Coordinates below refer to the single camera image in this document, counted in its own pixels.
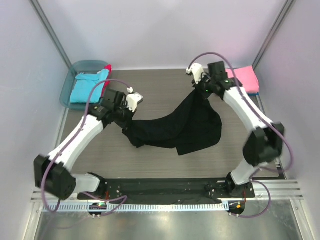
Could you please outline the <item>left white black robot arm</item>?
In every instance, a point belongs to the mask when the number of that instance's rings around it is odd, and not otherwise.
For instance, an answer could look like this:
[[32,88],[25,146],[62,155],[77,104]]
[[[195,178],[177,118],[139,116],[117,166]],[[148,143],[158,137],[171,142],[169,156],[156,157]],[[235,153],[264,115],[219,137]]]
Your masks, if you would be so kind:
[[95,173],[72,174],[72,168],[89,143],[113,122],[132,120],[143,96],[128,88],[128,93],[108,89],[101,103],[90,104],[77,127],[47,156],[38,155],[34,162],[35,185],[59,200],[72,194],[88,192],[95,200],[106,195],[105,180]]

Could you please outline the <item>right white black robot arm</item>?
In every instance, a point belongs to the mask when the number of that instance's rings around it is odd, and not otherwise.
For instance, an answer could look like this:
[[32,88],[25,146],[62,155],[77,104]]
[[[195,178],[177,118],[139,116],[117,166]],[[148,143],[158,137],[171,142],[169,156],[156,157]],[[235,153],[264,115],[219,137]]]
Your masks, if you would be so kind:
[[257,171],[280,157],[284,126],[266,117],[249,98],[241,82],[229,77],[223,61],[210,63],[205,71],[199,63],[186,69],[193,76],[193,87],[204,97],[214,94],[228,104],[248,131],[242,149],[243,160],[225,179],[225,191],[231,198],[241,197]]

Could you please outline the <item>black t shirt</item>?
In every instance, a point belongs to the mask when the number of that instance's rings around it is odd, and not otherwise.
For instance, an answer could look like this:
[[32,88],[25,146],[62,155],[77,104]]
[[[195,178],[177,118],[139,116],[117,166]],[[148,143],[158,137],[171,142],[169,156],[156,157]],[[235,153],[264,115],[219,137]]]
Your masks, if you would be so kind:
[[217,145],[222,137],[222,120],[210,102],[193,90],[171,114],[132,120],[122,133],[136,148],[176,149],[183,156]]

